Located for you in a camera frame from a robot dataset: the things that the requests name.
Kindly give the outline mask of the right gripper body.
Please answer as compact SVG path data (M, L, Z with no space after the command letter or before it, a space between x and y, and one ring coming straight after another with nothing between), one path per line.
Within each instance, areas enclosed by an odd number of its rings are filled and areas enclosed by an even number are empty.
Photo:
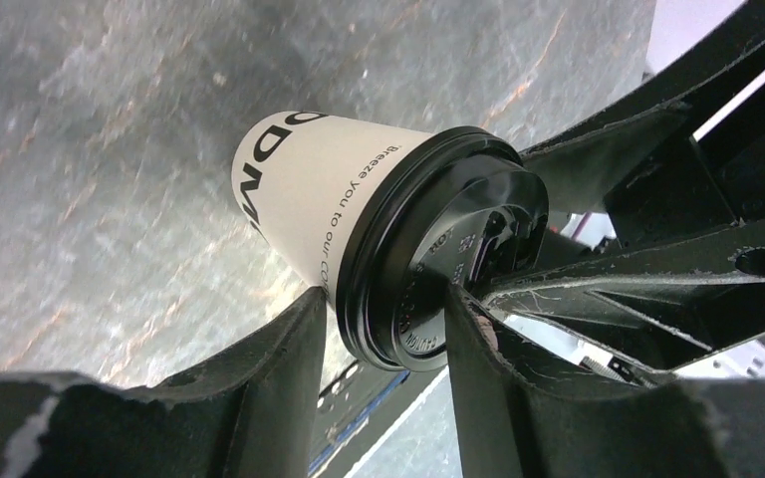
M623 249L734 228L746 246L765 247L765 83L659 145L608 193L606 209Z

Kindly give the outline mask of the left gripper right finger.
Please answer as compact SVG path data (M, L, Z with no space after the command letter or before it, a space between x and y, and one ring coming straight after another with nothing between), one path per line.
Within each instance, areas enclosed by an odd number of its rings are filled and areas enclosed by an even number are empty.
M636 386L576 366L445 294L467 477L765 477L765 379Z

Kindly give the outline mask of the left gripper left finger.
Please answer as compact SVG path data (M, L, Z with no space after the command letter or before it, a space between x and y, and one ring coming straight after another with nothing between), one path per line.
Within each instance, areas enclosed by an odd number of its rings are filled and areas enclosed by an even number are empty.
M326 341L307 290L255 333L153 387L0 372L0 477L304 477Z

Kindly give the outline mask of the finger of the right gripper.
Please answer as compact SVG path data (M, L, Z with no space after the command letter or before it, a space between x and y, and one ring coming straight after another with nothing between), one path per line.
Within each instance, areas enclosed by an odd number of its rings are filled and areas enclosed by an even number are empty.
M765 1L746 1L640 87L522 151L554 209L603 212L606 197L666 140L697 130L765 69Z
M765 335L765 218L501 277L477 295L670 372Z

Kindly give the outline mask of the black plastic cup lid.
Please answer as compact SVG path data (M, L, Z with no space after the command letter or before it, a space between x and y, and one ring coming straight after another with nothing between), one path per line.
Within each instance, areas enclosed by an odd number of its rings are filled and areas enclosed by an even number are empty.
M409 148L344 252L335 312L348 351L383 370L444 366L447 289L531 268L548 212L544 181L483 129L458 126Z

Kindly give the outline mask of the white paper coffee cup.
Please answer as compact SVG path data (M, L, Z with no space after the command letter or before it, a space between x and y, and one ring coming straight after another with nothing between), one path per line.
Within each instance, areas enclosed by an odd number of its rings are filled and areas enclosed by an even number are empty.
M234 197L250 224L329 303L348 241L373 194L428 132L312 112L255 123L233 159Z

